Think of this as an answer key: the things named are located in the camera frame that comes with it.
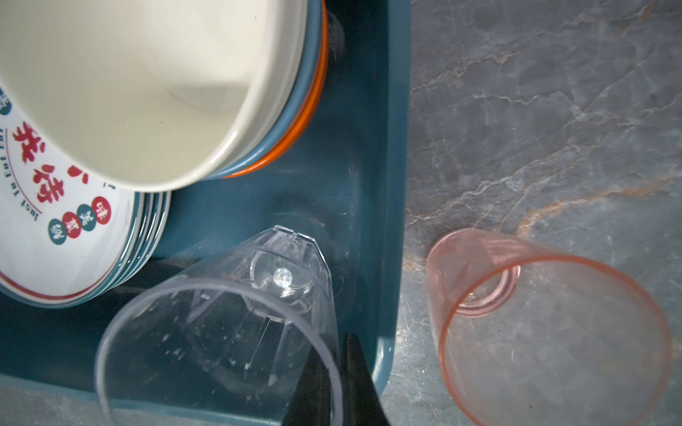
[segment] plate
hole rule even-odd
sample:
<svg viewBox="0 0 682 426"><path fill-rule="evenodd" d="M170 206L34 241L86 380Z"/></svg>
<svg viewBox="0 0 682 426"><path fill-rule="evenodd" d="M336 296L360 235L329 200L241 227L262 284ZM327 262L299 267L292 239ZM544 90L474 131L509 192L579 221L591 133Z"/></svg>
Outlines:
<svg viewBox="0 0 682 426"><path fill-rule="evenodd" d="M33 305L86 298L125 253L136 194L79 170L0 93L0 290Z"/></svg>

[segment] marble countertop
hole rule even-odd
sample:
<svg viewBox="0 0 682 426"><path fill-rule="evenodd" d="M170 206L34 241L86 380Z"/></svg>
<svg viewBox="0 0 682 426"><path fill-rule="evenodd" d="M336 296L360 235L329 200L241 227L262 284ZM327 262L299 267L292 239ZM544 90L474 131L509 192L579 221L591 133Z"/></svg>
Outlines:
<svg viewBox="0 0 682 426"><path fill-rule="evenodd" d="M682 3L413 0L412 43L392 425L473 424L441 380L424 292L431 245L466 227L640 282L676 364L643 424L682 423Z"/></svg>

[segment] blue dish rack tray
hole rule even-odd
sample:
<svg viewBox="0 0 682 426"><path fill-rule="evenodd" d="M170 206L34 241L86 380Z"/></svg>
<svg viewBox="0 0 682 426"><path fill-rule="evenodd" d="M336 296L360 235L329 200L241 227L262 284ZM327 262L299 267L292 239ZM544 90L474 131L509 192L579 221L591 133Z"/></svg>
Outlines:
<svg viewBox="0 0 682 426"><path fill-rule="evenodd" d="M0 385L95 400L95 351L119 309L183 267L279 224L318 241L333 276L339 336L358 336L383 391L402 264L410 5L331 0L327 8L344 29L345 49L330 57L321 102L299 141L262 170L175 191L153 259L124 285L59 310L0 295ZM235 419L229 406L138 409Z"/></svg>

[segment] bowl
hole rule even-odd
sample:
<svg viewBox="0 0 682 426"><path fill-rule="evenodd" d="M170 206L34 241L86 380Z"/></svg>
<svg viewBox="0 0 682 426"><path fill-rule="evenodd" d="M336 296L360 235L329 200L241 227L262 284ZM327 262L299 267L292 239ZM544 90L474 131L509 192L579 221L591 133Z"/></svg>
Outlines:
<svg viewBox="0 0 682 426"><path fill-rule="evenodd" d="M298 70L307 7L6 1L0 84L79 168L136 191L176 189L236 161L271 127Z"/></svg>

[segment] clear plastic cup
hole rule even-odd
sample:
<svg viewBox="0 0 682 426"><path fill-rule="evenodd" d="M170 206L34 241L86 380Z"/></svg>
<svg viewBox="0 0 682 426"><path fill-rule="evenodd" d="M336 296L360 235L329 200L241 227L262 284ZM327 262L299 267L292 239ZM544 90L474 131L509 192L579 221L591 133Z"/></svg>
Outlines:
<svg viewBox="0 0 682 426"><path fill-rule="evenodd" d="M336 327L315 240L276 226L140 294L114 317L95 362L104 416L117 426L126 409L278 424L315 352L340 426Z"/></svg>
<svg viewBox="0 0 682 426"><path fill-rule="evenodd" d="M621 272L476 229L436 243L426 272L443 379L478 425L634 425L661 395L668 325Z"/></svg>

